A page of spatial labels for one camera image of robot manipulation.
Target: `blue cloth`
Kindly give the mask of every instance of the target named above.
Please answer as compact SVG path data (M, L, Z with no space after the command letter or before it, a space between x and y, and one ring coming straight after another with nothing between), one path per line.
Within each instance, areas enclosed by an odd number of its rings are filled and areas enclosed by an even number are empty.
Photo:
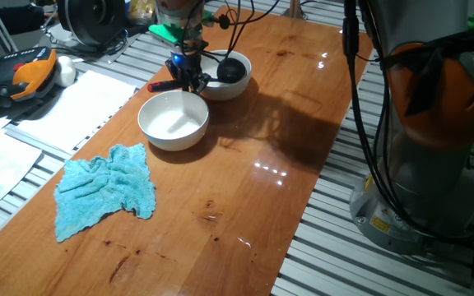
M149 182L146 150L142 144L111 148L106 160L67 160L65 175L54 191L58 205L56 240L60 243L125 209L148 219L155 209L155 185Z

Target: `wooden table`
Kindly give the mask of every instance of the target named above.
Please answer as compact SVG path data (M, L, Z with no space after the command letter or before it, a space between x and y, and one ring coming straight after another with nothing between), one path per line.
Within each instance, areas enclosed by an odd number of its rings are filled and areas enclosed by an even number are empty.
M208 49L229 31L205 29ZM360 37L360 55L372 46ZM143 143L156 211L120 211L56 243L57 173L0 233L0 295L268 295L349 105L340 29L267 16L235 50L253 64L237 99L210 103L193 148L150 146L137 113L142 88L73 159ZM365 62L359 61L360 78ZM151 81L169 79L166 69Z

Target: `yellow sticker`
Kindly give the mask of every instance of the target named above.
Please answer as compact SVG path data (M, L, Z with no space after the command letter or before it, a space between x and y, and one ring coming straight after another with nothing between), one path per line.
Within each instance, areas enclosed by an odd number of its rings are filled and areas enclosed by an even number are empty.
M373 216L372 217L372 220L370 221L370 223L377 229L385 232L385 233L388 233L388 229L391 227L391 225L383 220L381 220L380 218L376 217L376 216Z
M370 184L372 184L372 175L369 175L365 180L365 192L369 190Z

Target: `white bowl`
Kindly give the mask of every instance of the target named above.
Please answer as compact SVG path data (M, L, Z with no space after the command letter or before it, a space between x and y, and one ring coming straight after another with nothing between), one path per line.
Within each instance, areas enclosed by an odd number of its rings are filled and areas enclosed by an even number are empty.
M214 50L213 53L226 53L227 50ZM223 57L215 56L217 59L221 60ZM232 51L229 58L235 58L241 61L246 67L246 76L235 83L224 83L224 82L215 82L210 81L206 88L201 92L201 95L208 99L212 100L228 100L233 99L246 90L248 82L252 77L252 63L248 58L246 58L242 53L237 53ZM202 56L201 59L201 69L203 72L209 74L213 78L217 78L217 67L219 63L211 58Z
M206 102L186 91L167 91L149 99L138 112L138 126L151 144L167 151L188 149L204 136Z

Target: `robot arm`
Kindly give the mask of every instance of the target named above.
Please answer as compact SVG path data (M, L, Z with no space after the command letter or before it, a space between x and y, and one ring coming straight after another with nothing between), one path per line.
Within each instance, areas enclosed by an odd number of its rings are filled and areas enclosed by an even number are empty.
M353 70L356 3L347 2L344 45ZM392 213L387 232L372 220L357 226L394 252L421 252L433 241L474 243L474 171L465 169L474 144L474 33L467 32L467 1L359 3L382 63L385 96L383 144L372 152L352 82L356 126L371 175L360 186L365 191L351 198L351 214L356 221L376 216L382 207Z
M156 0L156 8L161 24L150 26L149 31L170 47L171 58L165 65L174 79L151 84L149 90L182 88L200 93L211 79L200 66L207 46L202 23L208 23L211 14L205 14L203 0Z

